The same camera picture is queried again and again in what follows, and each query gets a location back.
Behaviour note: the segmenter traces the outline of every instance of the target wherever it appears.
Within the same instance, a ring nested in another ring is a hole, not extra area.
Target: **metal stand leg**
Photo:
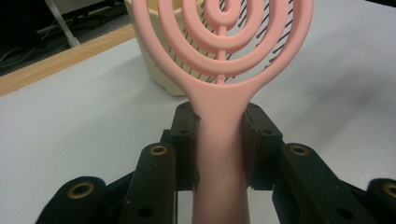
[[[73,34],[70,32],[69,27],[67,26],[66,22],[64,21],[64,18],[62,17],[61,13],[59,12],[58,8],[55,6],[55,4],[52,2],[52,0],[44,0],[49,7],[49,10],[52,12],[52,15],[55,17],[55,20],[59,23],[61,26],[62,30],[64,31],[64,34],[67,37],[67,41],[69,42],[69,45],[71,48],[79,46],[78,40],[73,36]]]

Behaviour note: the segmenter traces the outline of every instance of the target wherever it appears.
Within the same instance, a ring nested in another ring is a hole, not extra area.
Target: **wooden table edge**
[[[129,24],[80,46],[65,50],[40,62],[6,74],[0,77],[0,96],[17,91],[73,64],[80,63],[107,49],[114,48],[132,38],[135,38],[134,29]]]

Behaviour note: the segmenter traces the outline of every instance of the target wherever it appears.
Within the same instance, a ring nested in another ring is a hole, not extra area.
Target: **screw hole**
[[[396,188],[395,187],[390,188],[389,191],[396,195]]]
[[[272,134],[273,132],[271,130],[264,130],[263,131],[265,134]]]
[[[162,154],[165,154],[167,151],[168,151],[167,147],[156,146],[156,147],[152,148],[149,152],[151,153],[151,155],[160,156]]]
[[[137,212],[137,214],[139,215],[139,217],[147,218],[147,217],[152,217],[154,211],[152,210],[151,206],[146,205],[141,207]]]
[[[75,193],[75,194],[81,194],[81,193],[87,191],[88,189],[89,189],[89,188],[88,188],[88,186],[86,186],[86,185],[78,186],[78,187],[76,187],[76,188],[73,190],[73,193]]]
[[[338,216],[346,220],[353,220],[354,218],[352,212],[342,207],[337,208],[335,212],[337,213]]]
[[[294,154],[299,155],[299,156],[306,156],[309,153],[308,149],[303,148],[303,147],[291,147],[290,151]]]

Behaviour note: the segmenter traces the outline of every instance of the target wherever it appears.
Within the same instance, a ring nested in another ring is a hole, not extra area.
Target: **white table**
[[[396,9],[315,2],[301,52],[252,103],[346,182],[396,179]],[[78,176],[130,173],[185,101],[149,79],[135,40],[0,97],[0,222],[34,223]],[[180,195],[179,223],[189,223],[191,194]],[[277,223],[271,192],[249,197],[252,223]]]

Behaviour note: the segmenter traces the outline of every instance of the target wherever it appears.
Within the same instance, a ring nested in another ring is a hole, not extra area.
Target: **black plastic part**
[[[324,163],[310,147],[300,144],[286,144],[279,157],[279,167],[294,198],[290,201],[300,208],[298,222],[292,223],[377,223],[370,213],[349,191],[348,187]],[[273,200],[288,197],[282,195],[282,181],[276,183]],[[284,216],[276,207],[279,220]]]
[[[379,223],[396,222],[396,180],[375,179],[369,184],[366,205]]]
[[[106,185],[102,179],[83,176],[71,180],[56,192],[36,223],[100,223],[105,193]]]
[[[194,166],[198,125],[191,106],[180,105],[172,129],[163,132],[161,143],[143,149],[135,172],[107,187],[96,177],[69,181],[37,223],[177,223],[177,191],[192,190],[199,179]],[[395,180],[373,180],[367,191],[339,180],[312,148],[284,145],[282,133],[254,104],[244,114],[242,135],[247,183],[258,190],[275,185],[273,202],[281,224],[396,220]],[[94,188],[84,195],[87,183]]]
[[[257,105],[248,104],[242,120],[242,142],[247,185],[272,190],[276,154],[283,147],[282,133]]]
[[[176,223],[176,152],[168,144],[145,147],[128,193],[119,224]]]
[[[177,190],[193,190],[199,183],[195,167],[195,136],[200,118],[190,103],[177,107],[171,130],[165,130],[161,142],[174,146],[177,151]]]
[[[373,2],[373,3],[378,3],[384,6],[388,7],[396,7],[396,1],[395,0],[366,0],[367,2]]]

